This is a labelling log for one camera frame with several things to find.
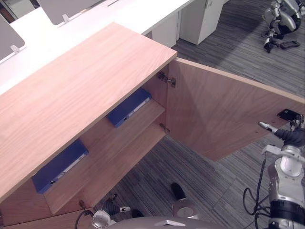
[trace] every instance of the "blue folder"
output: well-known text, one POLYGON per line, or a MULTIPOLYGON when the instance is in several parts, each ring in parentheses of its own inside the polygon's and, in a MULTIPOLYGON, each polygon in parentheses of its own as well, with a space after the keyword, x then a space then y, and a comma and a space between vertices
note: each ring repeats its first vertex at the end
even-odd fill
POLYGON ((43 194, 47 191, 87 154, 88 150, 79 139, 69 145, 32 176, 37 192, 43 194))
POLYGON ((145 103, 147 103, 151 97, 151 94, 146 90, 139 88, 107 115, 109 121, 115 127, 119 127, 145 103))

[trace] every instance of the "humanoid robot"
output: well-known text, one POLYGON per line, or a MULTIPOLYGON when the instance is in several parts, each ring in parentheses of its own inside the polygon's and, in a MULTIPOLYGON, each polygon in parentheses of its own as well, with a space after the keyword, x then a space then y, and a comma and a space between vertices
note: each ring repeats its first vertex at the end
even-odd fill
MULTIPOLYGON (((266 41, 264 48, 268 53, 274 46, 279 46, 275 39, 283 39, 285 34, 296 31, 301 25, 301 18, 305 15, 303 0, 272 0, 271 7, 263 14, 268 31, 264 33, 266 41)), ((285 42, 281 48, 299 46, 298 42, 285 42)))
MULTIPOLYGON (((304 177, 305 164, 304 116, 298 116, 290 123, 290 131, 277 129, 263 122, 260 122, 259 125, 283 139, 284 146, 280 149, 276 146, 267 145, 263 149, 263 154, 271 153, 276 157, 268 167, 270 207, 261 206, 266 198, 259 201, 259 187, 265 160, 262 165, 253 211, 249 212, 245 205, 244 207, 250 215, 255 216, 256 228, 258 228, 257 218, 259 215, 266 215, 270 217, 267 229, 305 229, 305 197, 304 187, 301 183, 304 177)), ((111 219, 111 215, 128 211, 130 208, 114 205, 115 195, 110 197, 104 203, 102 209, 94 215, 87 210, 83 214, 92 216, 90 229, 224 229, 222 226, 201 221, 200 211, 194 203, 186 198, 178 184, 172 184, 172 191, 177 200, 173 204, 172 217, 144 217, 141 212, 135 210, 133 219, 116 223, 111 219)))

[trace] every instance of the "open cabinet door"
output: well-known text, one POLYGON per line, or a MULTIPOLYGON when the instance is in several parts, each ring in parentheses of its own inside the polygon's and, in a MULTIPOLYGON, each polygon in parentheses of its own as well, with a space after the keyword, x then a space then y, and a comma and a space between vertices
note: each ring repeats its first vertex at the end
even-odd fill
POLYGON ((176 86, 168 87, 166 127, 212 160, 266 135, 258 122, 280 127, 280 111, 305 111, 304 98, 184 59, 171 61, 169 77, 176 86))

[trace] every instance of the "gray desk partition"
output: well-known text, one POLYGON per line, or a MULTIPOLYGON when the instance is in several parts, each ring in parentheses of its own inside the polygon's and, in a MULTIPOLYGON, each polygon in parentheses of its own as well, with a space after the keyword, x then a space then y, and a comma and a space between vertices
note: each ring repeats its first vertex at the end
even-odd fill
POLYGON ((69 18, 102 0, 37 0, 54 25, 64 21, 63 15, 69 18))
POLYGON ((0 60, 13 53, 12 45, 21 48, 24 40, 0 14, 0 60))

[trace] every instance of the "floor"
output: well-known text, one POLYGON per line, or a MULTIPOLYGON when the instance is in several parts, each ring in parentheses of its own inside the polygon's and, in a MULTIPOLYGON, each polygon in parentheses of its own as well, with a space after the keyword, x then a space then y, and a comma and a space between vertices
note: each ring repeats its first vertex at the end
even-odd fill
MULTIPOLYGON (((285 41, 297 39, 298 48, 271 53, 263 49, 266 30, 261 14, 270 0, 230 0, 223 7, 216 31, 200 45, 179 40, 173 49, 178 56, 227 72, 250 78, 287 92, 305 97, 305 23, 285 41)), ((213 162, 166 136, 160 141, 110 192, 117 193, 116 204, 131 206, 145 216, 170 216, 174 202, 170 190, 172 182, 179 183, 187 197, 198 205, 202 219, 218 223, 228 229, 243 229, 254 218, 246 214, 242 195, 246 187, 256 193, 263 147, 281 146, 272 135, 260 139, 231 155, 213 162)), ((268 177, 263 176, 261 199, 267 195, 268 177)), ((247 200, 249 208, 253 202, 247 200)), ((121 213, 115 220, 130 218, 121 213)), ((260 228, 268 219, 259 218, 260 228)))

